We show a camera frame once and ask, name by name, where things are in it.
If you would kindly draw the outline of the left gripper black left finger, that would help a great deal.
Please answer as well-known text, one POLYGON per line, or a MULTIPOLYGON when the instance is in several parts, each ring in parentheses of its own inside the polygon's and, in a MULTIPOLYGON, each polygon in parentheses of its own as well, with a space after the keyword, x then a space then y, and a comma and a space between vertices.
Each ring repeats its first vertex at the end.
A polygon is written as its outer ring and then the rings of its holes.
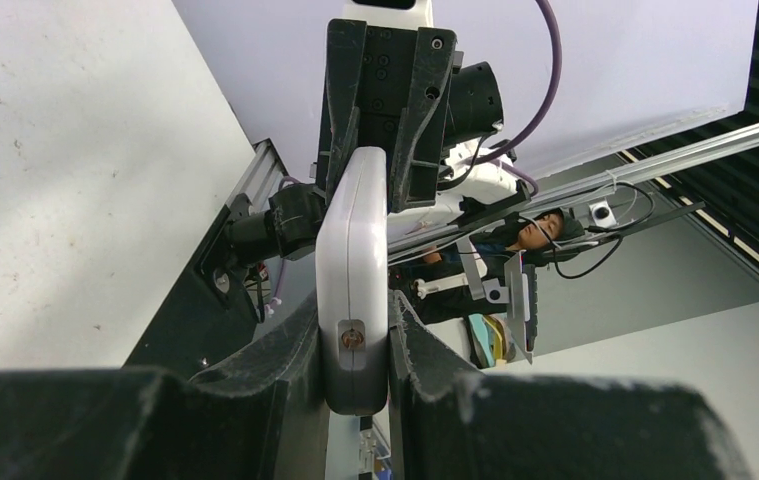
POLYGON ((0 479, 320 479, 317 301, 190 379, 0 371, 0 479))

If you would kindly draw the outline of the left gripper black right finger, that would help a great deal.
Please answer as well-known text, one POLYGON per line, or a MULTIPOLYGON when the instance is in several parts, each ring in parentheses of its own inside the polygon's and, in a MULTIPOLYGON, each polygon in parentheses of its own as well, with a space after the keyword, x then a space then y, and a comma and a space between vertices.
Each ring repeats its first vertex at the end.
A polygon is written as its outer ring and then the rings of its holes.
POLYGON ((739 443, 676 382, 488 373, 388 296, 397 479, 749 479, 739 443))

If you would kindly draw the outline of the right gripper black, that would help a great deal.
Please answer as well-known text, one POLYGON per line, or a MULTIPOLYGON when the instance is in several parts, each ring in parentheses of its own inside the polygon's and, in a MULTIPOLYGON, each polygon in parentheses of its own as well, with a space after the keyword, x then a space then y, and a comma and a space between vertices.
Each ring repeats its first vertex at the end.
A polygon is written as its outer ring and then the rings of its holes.
POLYGON ((456 40, 447 29, 329 21, 315 178, 327 204, 354 151, 357 130, 360 146, 394 148, 389 211, 435 203, 456 40))

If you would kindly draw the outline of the white remote control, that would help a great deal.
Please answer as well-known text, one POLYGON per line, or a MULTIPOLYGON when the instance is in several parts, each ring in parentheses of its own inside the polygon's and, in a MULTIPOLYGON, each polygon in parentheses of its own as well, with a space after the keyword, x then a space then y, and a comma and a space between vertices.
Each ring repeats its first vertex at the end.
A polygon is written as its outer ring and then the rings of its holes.
POLYGON ((386 154, 353 152, 315 248, 318 326, 327 405, 340 415, 382 410, 388 389, 386 154))

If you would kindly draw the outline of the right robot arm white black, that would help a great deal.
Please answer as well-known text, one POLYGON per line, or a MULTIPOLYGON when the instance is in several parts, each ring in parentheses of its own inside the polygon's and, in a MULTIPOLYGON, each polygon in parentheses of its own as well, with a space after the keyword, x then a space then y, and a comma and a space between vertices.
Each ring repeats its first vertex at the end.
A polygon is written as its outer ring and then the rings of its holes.
POLYGON ((469 179, 451 173, 450 151, 495 133, 503 107, 491 66, 463 65, 456 40, 446 29, 330 21, 315 181, 284 187, 264 212, 225 213, 213 245, 222 263, 311 252, 347 184, 377 181, 372 199, 387 216, 432 207, 469 179))

